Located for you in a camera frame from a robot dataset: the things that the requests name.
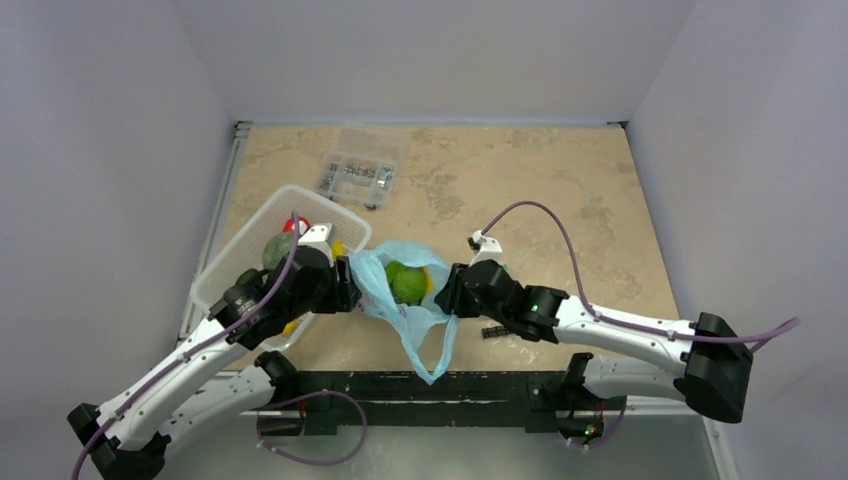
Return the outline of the blue plastic bag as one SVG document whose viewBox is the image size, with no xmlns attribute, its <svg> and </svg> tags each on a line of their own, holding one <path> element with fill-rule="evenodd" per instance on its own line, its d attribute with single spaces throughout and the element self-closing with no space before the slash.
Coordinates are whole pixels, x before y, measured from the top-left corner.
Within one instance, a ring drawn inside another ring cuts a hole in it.
<svg viewBox="0 0 848 480">
<path fill-rule="evenodd" d="M 403 301 L 393 289 L 395 276 L 387 274 L 393 262 L 424 276 L 423 294 L 416 302 Z M 413 370 L 426 384 L 435 383 L 450 366 L 459 318 L 445 314 L 435 305 L 435 295 L 446 286 L 449 265 L 429 246 L 407 240 L 389 240 L 373 249 L 349 256 L 355 286 L 361 293 L 360 309 L 365 315 L 388 322 L 400 338 Z M 433 367 L 422 362 L 419 349 L 436 326 L 444 326 L 441 356 Z"/>
</svg>

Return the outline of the green bumpy custard apple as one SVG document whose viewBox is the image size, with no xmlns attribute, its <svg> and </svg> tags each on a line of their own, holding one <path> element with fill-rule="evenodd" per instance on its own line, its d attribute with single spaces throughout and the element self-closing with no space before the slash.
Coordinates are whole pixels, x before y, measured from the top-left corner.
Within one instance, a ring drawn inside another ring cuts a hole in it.
<svg viewBox="0 0 848 480">
<path fill-rule="evenodd" d="M 399 270 L 390 282 L 393 298 L 398 304 L 419 305 L 427 294 L 428 278 L 422 268 Z"/>
</svg>

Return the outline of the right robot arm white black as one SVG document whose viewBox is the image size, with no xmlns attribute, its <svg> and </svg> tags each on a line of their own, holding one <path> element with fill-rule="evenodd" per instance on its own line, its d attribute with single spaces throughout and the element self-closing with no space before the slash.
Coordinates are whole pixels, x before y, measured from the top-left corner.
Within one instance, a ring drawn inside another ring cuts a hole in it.
<svg viewBox="0 0 848 480">
<path fill-rule="evenodd" d="M 720 316 L 668 320 L 585 306 L 563 290 L 523 286 L 493 260 L 454 265 L 434 302 L 459 318 L 488 317 L 531 342 L 619 354 L 612 363 L 593 358 L 564 376 L 561 392 L 573 406 L 597 397 L 652 396 L 682 401 L 724 423 L 743 418 L 753 353 Z"/>
</svg>

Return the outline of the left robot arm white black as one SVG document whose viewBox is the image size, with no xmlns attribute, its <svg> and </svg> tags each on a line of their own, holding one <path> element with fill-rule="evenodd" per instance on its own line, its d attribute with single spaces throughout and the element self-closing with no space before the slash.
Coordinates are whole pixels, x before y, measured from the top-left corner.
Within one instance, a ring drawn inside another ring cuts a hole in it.
<svg viewBox="0 0 848 480">
<path fill-rule="evenodd" d="M 299 245 L 272 269 L 248 269 L 208 317 L 141 380 L 99 405 L 82 403 L 67 420 L 83 445 L 72 476 L 89 460 L 104 479 L 153 479 L 166 456 L 228 414 L 298 403 L 298 372 L 280 352 L 218 385 L 224 367 L 307 313 L 350 312 L 360 298 L 348 258 Z"/>
</svg>

